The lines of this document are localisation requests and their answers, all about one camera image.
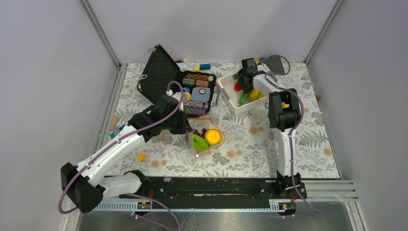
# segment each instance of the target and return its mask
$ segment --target blue block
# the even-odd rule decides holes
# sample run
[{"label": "blue block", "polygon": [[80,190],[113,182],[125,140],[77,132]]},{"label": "blue block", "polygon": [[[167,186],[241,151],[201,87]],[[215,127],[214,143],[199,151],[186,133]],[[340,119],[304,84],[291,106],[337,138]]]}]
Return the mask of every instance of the blue block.
[{"label": "blue block", "polygon": [[200,64],[200,70],[209,70],[211,69],[211,64]]}]

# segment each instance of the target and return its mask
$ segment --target leaf pattern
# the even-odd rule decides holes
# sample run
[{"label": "leaf pattern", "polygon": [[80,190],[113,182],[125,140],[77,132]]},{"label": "leaf pattern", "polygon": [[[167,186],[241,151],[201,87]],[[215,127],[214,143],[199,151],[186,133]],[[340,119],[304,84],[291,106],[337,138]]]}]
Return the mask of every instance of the leaf pattern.
[{"label": "leaf pattern", "polygon": [[[193,70],[198,64],[178,65],[181,70]],[[283,87],[295,88],[307,108],[296,135],[299,172],[303,178],[337,179],[339,173],[306,65],[292,63],[291,66],[287,76],[277,78]],[[128,64],[115,112],[119,117],[118,127],[152,105],[136,88],[144,67],[145,64]],[[220,78],[240,68],[240,63],[213,63],[211,70],[206,72]],[[203,152],[195,158],[195,151],[191,150],[183,135],[163,131],[144,146],[130,151],[109,174],[121,175],[139,169],[147,176],[276,177],[279,161],[277,131],[269,128],[268,109],[260,106],[235,115],[227,108],[227,102],[220,96],[218,105],[212,106],[206,115],[226,136],[225,143],[218,149]],[[139,153],[145,155],[145,162],[138,159]]]}]

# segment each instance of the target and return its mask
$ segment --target white wall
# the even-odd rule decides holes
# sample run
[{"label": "white wall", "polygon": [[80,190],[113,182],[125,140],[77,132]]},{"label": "white wall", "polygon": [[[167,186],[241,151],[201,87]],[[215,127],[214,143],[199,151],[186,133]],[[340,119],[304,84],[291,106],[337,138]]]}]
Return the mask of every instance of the white wall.
[{"label": "white wall", "polygon": [[89,0],[122,62],[160,43],[175,59],[303,61],[336,0]]},{"label": "white wall", "polygon": [[408,1],[349,0],[309,65],[370,231],[408,227]]},{"label": "white wall", "polygon": [[91,154],[114,74],[77,0],[0,1],[0,230],[57,230],[60,168]]}]

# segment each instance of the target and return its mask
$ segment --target clear plastic bag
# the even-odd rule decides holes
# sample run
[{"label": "clear plastic bag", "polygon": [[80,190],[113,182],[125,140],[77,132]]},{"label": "clear plastic bag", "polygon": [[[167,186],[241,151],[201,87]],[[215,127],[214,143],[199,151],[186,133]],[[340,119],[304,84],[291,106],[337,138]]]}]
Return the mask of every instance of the clear plastic bag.
[{"label": "clear plastic bag", "polygon": [[[190,147],[196,152],[195,158],[197,158],[200,153],[205,152],[210,149],[218,148],[224,143],[225,141],[224,133],[213,123],[211,118],[191,118],[189,119],[189,124],[192,127],[192,132],[187,133],[188,142],[190,144]],[[206,145],[203,144],[204,142],[203,140],[205,140],[203,133],[206,133],[211,129],[214,129],[219,132],[220,139],[219,139],[219,142],[213,145],[210,145],[207,142],[208,148],[205,148]],[[201,138],[194,136],[194,131],[196,131],[196,133],[197,132],[200,133]]]}]

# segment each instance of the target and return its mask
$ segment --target red fruit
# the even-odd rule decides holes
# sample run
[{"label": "red fruit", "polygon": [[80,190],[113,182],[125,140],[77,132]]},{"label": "red fruit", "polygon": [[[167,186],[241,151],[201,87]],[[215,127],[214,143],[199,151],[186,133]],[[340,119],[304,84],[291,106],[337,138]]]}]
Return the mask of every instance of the red fruit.
[{"label": "red fruit", "polygon": [[236,91],[242,90],[241,84],[240,84],[239,82],[237,82],[237,83],[235,84],[235,86],[234,86],[234,89],[235,89]]}]

